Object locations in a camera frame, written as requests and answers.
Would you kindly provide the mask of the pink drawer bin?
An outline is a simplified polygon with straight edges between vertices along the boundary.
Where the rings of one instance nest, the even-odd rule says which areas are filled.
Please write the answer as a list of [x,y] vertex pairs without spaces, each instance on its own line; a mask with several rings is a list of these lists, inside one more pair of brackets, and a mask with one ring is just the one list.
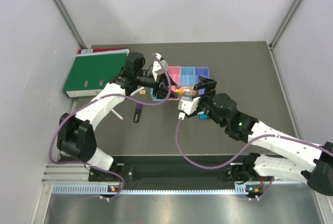
[[171,86],[172,92],[176,92],[176,89],[181,86],[181,67],[180,66],[168,66],[168,74],[170,78],[176,83]]

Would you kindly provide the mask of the green ring binder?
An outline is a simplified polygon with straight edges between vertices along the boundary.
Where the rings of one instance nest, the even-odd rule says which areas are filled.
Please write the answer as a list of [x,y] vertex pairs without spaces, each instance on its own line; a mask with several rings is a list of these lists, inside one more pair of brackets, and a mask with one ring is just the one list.
[[125,65],[129,51],[77,55],[63,92],[69,98],[98,95]]

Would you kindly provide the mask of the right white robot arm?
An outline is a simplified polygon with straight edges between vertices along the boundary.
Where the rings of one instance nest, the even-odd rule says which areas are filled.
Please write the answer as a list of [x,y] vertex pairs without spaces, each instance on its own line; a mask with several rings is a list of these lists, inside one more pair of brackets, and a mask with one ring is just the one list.
[[296,180],[312,190],[332,196],[332,143],[310,143],[286,135],[257,118],[240,112],[237,103],[226,93],[217,93],[217,82],[198,77],[194,90],[204,93],[190,100],[188,117],[204,112],[236,141],[255,145],[280,155],[270,158],[251,154],[243,163],[243,174],[249,180],[257,177],[280,177]]

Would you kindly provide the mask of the crayon tube pink cap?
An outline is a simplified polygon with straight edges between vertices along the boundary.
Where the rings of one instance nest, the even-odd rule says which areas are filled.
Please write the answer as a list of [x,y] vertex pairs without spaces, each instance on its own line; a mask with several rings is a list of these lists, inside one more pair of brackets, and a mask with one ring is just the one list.
[[197,97],[199,96],[199,91],[194,89],[194,86],[181,86],[181,87],[176,87],[175,93],[178,96],[182,97]]

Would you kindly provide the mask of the white blue pen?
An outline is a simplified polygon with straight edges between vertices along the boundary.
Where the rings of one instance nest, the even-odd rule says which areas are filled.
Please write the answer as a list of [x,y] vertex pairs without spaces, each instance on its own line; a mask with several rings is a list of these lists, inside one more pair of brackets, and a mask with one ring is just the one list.
[[140,91],[142,91],[142,90],[144,90],[144,89],[145,89],[145,87],[140,87],[140,88],[138,88],[137,90],[135,90],[134,92],[132,92],[132,93],[130,94],[130,97],[134,96],[135,94],[139,93]]

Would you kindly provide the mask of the light blue bin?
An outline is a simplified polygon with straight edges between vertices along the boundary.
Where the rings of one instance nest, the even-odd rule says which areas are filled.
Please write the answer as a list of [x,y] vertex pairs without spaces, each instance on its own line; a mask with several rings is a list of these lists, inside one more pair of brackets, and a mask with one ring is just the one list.
[[181,86],[195,85],[194,67],[181,67]]
[[150,96],[152,98],[153,101],[162,101],[165,100],[165,98],[167,97],[168,94],[168,90],[166,89],[158,89],[158,90],[154,90],[153,88],[150,89]]

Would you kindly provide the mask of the blue black marker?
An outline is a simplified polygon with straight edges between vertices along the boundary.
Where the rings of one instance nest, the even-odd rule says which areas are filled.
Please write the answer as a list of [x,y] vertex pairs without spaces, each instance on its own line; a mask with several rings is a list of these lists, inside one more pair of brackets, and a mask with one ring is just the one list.
[[199,118],[200,119],[209,119],[209,116],[206,114],[201,114],[201,115],[199,115]]

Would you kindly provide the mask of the purple black highlighter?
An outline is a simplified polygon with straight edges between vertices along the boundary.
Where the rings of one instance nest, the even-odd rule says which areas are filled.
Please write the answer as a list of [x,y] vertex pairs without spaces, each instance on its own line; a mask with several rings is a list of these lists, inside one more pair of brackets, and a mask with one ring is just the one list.
[[139,122],[140,115],[141,115],[141,112],[142,112],[142,107],[143,107],[142,104],[137,103],[136,108],[135,108],[134,118],[133,118],[134,123]]

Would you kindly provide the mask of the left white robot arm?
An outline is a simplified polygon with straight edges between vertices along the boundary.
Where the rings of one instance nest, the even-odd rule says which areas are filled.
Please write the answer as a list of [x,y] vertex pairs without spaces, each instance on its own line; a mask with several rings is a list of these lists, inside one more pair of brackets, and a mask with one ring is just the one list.
[[118,168],[114,158],[97,146],[95,130],[101,121],[139,87],[162,90],[164,99],[171,95],[173,81],[168,74],[168,64],[158,53],[152,71],[144,69],[145,58],[138,52],[129,53],[120,72],[111,78],[104,89],[89,103],[60,118],[53,141],[57,148],[70,155],[77,162],[94,166],[106,180],[117,177]]

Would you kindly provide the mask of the purple drawer bin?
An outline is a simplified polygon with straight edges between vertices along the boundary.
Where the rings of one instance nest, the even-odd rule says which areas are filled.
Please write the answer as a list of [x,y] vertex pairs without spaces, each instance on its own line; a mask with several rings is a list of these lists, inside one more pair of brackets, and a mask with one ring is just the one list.
[[210,78],[208,67],[195,67],[195,83],[199,82],[199,77]]

